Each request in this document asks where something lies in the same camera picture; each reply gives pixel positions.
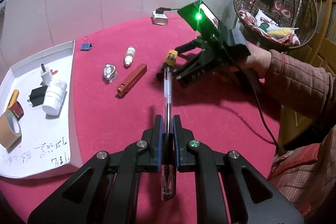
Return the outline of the red quilted sleeve forearm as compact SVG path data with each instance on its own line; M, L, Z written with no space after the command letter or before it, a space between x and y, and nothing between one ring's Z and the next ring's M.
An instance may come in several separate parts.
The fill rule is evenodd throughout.
M278 103L310 119L335 110L335 77L275 50L266 71L264 90Z

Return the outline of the right hand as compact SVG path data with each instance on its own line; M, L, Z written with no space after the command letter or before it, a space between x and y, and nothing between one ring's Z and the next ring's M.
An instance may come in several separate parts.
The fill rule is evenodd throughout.
M251 54L237 64L241 69L252 69L259 79L263 79L270 67L272 54L254 44L249 44L248 47Z

